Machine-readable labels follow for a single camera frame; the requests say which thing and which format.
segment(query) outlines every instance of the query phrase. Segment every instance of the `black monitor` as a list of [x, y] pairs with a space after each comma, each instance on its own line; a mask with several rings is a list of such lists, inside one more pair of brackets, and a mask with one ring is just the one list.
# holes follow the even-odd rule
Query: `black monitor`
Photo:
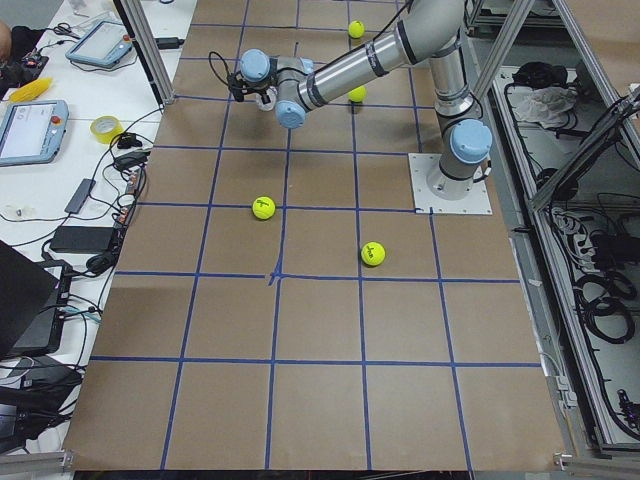
[[0, 240], [0, 358], [48, 304], [58, 279]]

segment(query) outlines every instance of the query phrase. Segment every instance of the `white mounting plate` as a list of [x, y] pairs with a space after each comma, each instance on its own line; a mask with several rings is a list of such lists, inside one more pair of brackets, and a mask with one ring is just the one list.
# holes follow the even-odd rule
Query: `white mounting plate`
[[[434, 163], [440, 161], [440, 154], [410, 153], [409, 168], [411, 169], [411, 186], [413, 187], [413, 204], [416, 213], [457, 215], [491, 215], [491, 203], [487, 194], [487, 187], [483, 182], [473, 184], [473, 188], [466, 197], [460, 200], [445, 200], [431, 192], [427, 186], [427, 173]], [[478, 167], [474, 178], [482, 175]]]

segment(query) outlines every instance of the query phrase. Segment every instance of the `gray floor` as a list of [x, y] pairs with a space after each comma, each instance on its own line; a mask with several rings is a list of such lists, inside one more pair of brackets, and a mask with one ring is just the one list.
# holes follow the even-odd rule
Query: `gray floor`
[[10, 27], [45, 28], [63, 0], [0, 0], [0, 19]]

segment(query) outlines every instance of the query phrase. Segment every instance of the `yellow tennis ball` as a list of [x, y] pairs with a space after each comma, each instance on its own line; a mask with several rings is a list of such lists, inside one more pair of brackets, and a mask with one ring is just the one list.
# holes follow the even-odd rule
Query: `yellow tennis ball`
[[361, 85], [351, 90], [347, 96], [354, 103], [362, 103], [367, 96], [367, 89], [364, 88], [364, 85]]
[[258, 197], [253, 201], [251, 210], [256, 218], [259, 218], [260, 220], [267, 220], [273, 217], [273, 214], [276, 213], [276, 202], [271, 200], [269, 197]]
[[360, 38], [364, 35], [364, 23], [360, 20], [354, 20], [349, 24], [349, 36], [351, 38]]
[[371, 267], [377, 267], [387, 256], [384, 247], [378, 242], [369, 242], [360, 250], [360, 258]]

